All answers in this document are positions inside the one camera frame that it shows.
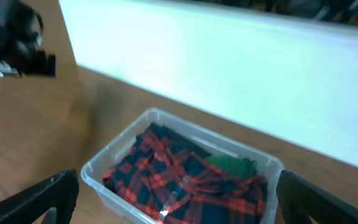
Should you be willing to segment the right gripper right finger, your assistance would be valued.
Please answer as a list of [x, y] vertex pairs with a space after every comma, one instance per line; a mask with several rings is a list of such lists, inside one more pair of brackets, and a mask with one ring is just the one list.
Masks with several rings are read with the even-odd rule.
[[290, 170], [281, 171], [276, 194], [286, 224], [358, 224], [357, 208]]

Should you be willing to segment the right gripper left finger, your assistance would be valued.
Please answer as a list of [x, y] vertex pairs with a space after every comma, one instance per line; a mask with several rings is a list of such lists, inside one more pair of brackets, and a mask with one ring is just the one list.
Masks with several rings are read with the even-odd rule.
[[33, 223], [48, 213], [47, 221], [69, 224], [78, 194], [76, 170], [63, 170], [0, 201], [0, 223]]

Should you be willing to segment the green garment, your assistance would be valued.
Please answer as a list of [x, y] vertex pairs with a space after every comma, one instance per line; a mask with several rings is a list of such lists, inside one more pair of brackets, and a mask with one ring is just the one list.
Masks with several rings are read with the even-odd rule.
[[248, 179], [257, 175], [257, 162], [247, 158], [208, 156], [205, 160], [238, 179]]

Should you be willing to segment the clear plastic storage bin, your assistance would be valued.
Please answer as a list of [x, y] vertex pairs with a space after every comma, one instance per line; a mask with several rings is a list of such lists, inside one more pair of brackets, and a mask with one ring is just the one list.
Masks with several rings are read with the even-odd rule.
[[126, 156], [135, 143], [135, 137], [145, 131], [151, 123], [168, 127], [212, 154], [256, 161], [258, 174], [264, 176], [268, 182], [267, 204], [261, 224], [275, 223], [278, 208], [276, 187], [280, 173], [284, 170], [281, 160], [158, 108], [144, 111], [82, 167], [81, 178], [96, 191], [108, 209], [132, 223], [156, 223], [151, 217], [108, 190], [102, 182], [103, 174]]

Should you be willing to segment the red plaid flannel shirt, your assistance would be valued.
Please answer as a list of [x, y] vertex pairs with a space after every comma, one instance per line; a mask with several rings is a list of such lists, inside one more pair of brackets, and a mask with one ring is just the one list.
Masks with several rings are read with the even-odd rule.
[[159, 223], [260, 223], [267, 179], [251, 162], [224, 158], [246, 175], [224, 170], [216, 157], [156, 123], [103, 175], [104, 186]]

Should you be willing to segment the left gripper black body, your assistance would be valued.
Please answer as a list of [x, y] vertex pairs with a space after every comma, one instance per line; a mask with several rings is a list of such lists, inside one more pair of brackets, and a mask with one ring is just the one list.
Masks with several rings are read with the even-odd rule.
[[39, 12], [20, 0], [0, 0], [0, 61], [21, 76], [55, 76], [56, 56], [39, 49], [43, 32]]

